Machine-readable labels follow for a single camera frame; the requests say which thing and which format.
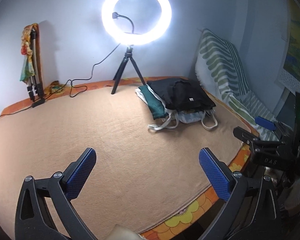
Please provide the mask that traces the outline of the black pants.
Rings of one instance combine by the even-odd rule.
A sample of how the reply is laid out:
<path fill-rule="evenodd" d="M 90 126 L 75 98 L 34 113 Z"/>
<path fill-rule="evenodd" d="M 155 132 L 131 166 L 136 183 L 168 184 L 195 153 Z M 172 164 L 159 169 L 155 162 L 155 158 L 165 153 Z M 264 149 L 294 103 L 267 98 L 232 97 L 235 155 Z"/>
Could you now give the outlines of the black pants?
<path fill-rule="evenodd" d="M 216 106 L 200 84 L 194 80 L 171 77 L 148 81 L 147 85 L 165 102 L 167 109 L 178 112 L 207 111 Z"/>

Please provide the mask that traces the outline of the white tote bag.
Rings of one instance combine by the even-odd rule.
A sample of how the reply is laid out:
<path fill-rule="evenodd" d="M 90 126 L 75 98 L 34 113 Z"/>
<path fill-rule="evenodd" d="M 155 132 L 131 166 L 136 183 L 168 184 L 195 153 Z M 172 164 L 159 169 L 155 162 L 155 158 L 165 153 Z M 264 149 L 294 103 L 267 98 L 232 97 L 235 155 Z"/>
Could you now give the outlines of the white tote bag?
<path fill-rule="evenodd" d="M 213 109 L 211 110 L 205 110 L 205 111 L 181 111 L 178 112 L 176 110 L 168 109 L 166 108 L 166 102 L 156 94 L 153 89 L 149 87 L 149 85 L 146 85 L 150 92 L 153 93 L 153 95 L 162 102 L 166 112 L 168 113 L 168 116 L 165 118 L 161 118 L 162 124 L 150 124 L 148 125 L 148 129 L 151 131 L 160 131 L 163 129 L 175 129 L 178 127 L 179 123 L 183 124 L 191 124 L 195 122 L 201 123 L 203 128 L 207 131 L 211 131 L 215 129 L 218 126 L 218 121 L 215 117 L 215 111 Z"/>

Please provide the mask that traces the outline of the orange floral bedsheet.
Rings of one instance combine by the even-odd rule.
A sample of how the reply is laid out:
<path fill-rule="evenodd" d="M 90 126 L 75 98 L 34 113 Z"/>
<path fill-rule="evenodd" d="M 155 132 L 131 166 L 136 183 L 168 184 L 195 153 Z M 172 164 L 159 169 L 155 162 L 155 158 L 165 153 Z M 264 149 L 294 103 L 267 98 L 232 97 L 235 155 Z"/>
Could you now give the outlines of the orange floral bedsheet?
<path fill-rule="evenodd" d="M 138 77 L 130 77 L 125 78 L 120 81 L 120 86 L 123 85 L 135 85 L 140 83 L 140 79 Z M 52 100 L 55 98 L 59 98 L 61 96 L 70 95 L 71 88 L 70 82 L 68 85 L 57 84 L 57 81 L 53 81 L 48 87 L 45 88 L 45 98 L 46 100 Z M 75 93 L 84 92 L 86 90 L 95 90 L 104 87 L 113 86 L 114 81 L 98 81 L 98 82 L 90 82 L 84 83 L 80 85 L 75 85 L 74 90 Z M 245 124 L 248 130 L 252 131 L 254 135 L 258 135 L 258 132 L 242 117 L 240 117 L 233 109 L 227 106 L 222 101 L 218 100 L 214 96 L 212 96 L 213 100 L 216 100 L 223 107 L 225 107 L 228 111 L 232 112 L 241 123 Z M 24 110 L 26 107 L 31 108 L 32 101 L 30 99 L 24 99 L 19 102 L 16 102 L 10 106 L 5 107 L 0 113 L 0 117 L 3 117 L 5 114 L 16 113 L 17 111 Z M 235 158 L 229 164 L 230 170 L 232 171 L 241 171 L 243 167 L 247 165 L 247 160 L 250 158 L 250 150 L 247 144 L 243 144 L 239 149 L 239 152 L 235 156 Z M 208 187 L 202 192 L 196 199 L 194 199 L 190 204 L 185 206 L 181 211 L 174 214 L 172 217 L 166 219 L 162 223 L 151 226 L 148 230 L 142 230 L 141 235 L 145 236 L 147 239 L 172 239 L 173 237 L 179 235 L 187 228 L 189 228 L 192 224 L 194 224 L 204 213 L 206 213 L 212 206 L 217 202 L 218 197 L 212 187 Z"/>

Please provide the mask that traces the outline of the colourful painting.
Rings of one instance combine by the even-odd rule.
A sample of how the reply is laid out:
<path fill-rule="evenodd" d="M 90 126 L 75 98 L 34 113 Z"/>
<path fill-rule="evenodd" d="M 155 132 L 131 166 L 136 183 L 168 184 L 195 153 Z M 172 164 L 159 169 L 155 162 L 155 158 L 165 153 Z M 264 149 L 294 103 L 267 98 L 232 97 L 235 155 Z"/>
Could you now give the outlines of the colourful painting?
<path fill-rule="evenodd" d="M 300 5 L 288 0 L 288 47 L 283 67 L 277 80 L 291 93 L 300 93 Z"/>

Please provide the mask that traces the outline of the beige blanket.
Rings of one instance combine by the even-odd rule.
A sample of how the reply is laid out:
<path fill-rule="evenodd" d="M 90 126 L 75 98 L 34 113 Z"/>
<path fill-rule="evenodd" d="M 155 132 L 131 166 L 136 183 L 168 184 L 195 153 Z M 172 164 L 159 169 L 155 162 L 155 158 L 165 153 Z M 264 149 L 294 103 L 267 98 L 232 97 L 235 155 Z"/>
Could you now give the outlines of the beige blanket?
<path fill-rule="evenodd" d="M 115 224 L 148 230 L 204 192 L 209 182 L 198 161 L 201 148 L 227 164 L 239 152 L 242 143 L 232 131 L 241 122 L 222 105 L 213 131 L 194 123 L 152 132 L 152 116 L 135 89 L 111 94 L 99 88 L 0 118 L 0 225 L 10 237 L 24 178 L 62 171 L 88 147 L 97 163 L 72 204 L 101 239 Z"/>

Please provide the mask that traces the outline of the green striped white pillow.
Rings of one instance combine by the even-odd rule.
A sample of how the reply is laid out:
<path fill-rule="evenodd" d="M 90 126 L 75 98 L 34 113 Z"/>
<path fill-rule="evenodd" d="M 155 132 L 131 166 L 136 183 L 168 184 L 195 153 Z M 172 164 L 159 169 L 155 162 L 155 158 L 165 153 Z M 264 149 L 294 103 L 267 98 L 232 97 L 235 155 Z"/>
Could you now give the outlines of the green striped white pillow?
<path fill-rule="evenodd" d="M 255 122 L 258 116 L 269 121 L 276 118 L 250 89 L 237 49 L 231 42 L 204 28 L 194 71 L 201 86 L 256 129 L 262 140 L 278 140 L 274 132 Z"/>

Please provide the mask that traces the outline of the dark green folded garment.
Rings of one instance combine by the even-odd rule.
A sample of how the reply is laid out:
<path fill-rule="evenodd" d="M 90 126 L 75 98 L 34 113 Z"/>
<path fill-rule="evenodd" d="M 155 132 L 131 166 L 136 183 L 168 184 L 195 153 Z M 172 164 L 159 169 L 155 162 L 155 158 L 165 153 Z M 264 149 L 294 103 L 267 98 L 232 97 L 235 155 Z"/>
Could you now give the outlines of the dark green folded garment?
<path fill-rule="evenodd" d="M 153 119 L 161 119 L 168 116 L 162 102 L 150 92 L 146 85 L 140 86 L 135 90 L 137 96 L 148 106 Z"/>

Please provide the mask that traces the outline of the folded silver tripod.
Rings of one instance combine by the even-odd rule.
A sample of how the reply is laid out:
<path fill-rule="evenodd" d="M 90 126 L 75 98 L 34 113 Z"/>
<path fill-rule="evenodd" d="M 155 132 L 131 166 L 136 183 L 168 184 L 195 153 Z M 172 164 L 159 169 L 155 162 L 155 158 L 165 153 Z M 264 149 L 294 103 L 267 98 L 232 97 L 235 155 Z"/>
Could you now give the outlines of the folded silver tripod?
<path fill-rule="evenodd" d="M 31 59 L 32 59 L 32 65 L 34 68 L 34 76 L 31 76 L 28 79 L 28 86 L 27 86 L 27 91 L 28 91 L 30 100 L 33 102 L 31 105 L 32 108 L 45 103 L 43 83 L 40 80 L 39 70 L 38 70 L 38 66 L 37 66 L 36 38 L 37 38 L 37 33 L 36 33 L 35 29 L 32 28 L 32 30 L 30 32 L 30 42 L 31 42 L 30 48 L 32 49 Z"/>

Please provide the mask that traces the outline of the colourful scarf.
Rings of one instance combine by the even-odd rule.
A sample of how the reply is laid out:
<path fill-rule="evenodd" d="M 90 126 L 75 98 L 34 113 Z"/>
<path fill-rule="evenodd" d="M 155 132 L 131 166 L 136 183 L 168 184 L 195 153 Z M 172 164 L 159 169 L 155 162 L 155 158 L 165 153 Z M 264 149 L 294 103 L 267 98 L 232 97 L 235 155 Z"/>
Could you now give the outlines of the colourful scarf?
<path fill-rule="evenodd" d="M 36 51 L 31 48 L 31 31 L 34 30 L 37 34 L 36 36 Z M 28 83 L 31 76 L 35 76 L 34 60 L 32 57 L 36 58 L 37 69 L 39 72 L 39 81 L 42 82 L 42 70 L 40 62 L 40 36 L 39 36 L 39 25 L 33 23 L 24 27 L 21 36 L 21 54 L 24 55 L 24 63 L 21 69 L 20 81 L 23 83 Z"/>

